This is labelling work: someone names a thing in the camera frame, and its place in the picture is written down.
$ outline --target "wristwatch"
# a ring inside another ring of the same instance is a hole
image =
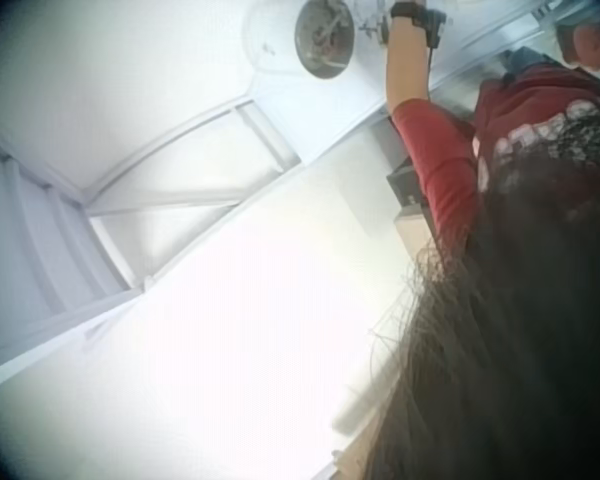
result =
[[[447,16],[438,10],[429,10],[415,1],[398,1],[391,9],[391,18],[410,18],[414,27],[422,28],[427,34],[427,47],[434,49],[440,45],[442,26]]]

